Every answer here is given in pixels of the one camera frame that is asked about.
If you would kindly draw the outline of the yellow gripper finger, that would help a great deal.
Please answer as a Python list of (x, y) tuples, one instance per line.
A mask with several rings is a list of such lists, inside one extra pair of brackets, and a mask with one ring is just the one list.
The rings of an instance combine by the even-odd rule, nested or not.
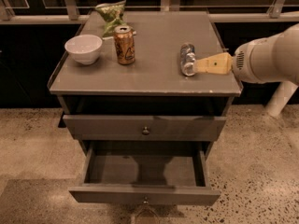
[(232, 69), (233, 57), (228, 52), (196, 60), (193, 71), (200, 74), (226, 75)]

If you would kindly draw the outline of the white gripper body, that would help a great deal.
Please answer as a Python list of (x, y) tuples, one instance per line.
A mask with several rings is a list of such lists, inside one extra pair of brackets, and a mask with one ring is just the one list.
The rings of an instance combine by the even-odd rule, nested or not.
[(241, 45), (233, 56), (234, 75), (248, 83), (273, 82), (271, 51), (268, 38), (260, 38)]

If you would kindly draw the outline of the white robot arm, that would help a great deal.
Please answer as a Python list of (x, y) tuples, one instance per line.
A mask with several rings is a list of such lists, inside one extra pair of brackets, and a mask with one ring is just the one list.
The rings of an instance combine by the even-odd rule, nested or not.
[(247, 83), (279, 82), (265, 110), (277, 117), (299, 87), (299, 24), (266, 38), (252, 40), (236, 49), (195, 60), (193, 72), (226, 75), (232, 71)]

